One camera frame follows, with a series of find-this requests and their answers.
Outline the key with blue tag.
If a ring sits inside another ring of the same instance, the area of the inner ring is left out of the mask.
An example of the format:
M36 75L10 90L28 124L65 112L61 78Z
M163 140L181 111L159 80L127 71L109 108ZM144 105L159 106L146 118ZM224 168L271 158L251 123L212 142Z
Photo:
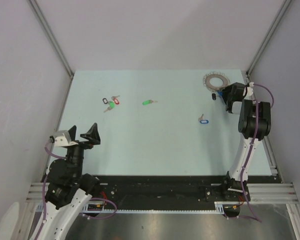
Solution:
M204 117L205 117L205 115L202 114L202 115L198 118L198 122L199 122L200 124L202 124L202 125L208 124L208 123L209 123L209 120L204 119Z

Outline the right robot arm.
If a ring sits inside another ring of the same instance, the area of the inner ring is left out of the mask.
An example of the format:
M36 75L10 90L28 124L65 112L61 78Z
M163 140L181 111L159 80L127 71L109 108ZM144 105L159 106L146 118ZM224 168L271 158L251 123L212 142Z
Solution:
M262 87L270 94L271 102L247 99L254 93L254 87L260 86L253 82L249 84L236 82L218 91L228 113L234 114L235 110L239 110L239 146L234 162L220 187L220 194L227 201L247 196L249 167L253 155L258 145L271 131L271 110L274 106L272 92L265 86Z

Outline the metal disc with keyrings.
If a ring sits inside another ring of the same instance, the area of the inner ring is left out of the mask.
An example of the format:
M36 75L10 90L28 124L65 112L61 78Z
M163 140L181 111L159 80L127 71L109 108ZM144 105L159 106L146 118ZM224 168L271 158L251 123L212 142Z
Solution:
M212 71L203 77L203 85L211 92L219 91L230 83L230 79L223 72Z

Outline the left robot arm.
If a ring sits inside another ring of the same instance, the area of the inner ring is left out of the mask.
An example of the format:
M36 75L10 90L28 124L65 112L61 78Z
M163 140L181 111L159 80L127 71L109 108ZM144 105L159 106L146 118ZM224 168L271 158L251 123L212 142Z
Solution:
M60 130L49 137L48 144L65 148L65 156L54 155L42 185L43 210L35 227L32 240L64 240L75 219L89 200L100 196L100 180L88 173L83 174L84 153L96 145L101 138L98 125L82 133L82 141L76 139L77 127Z

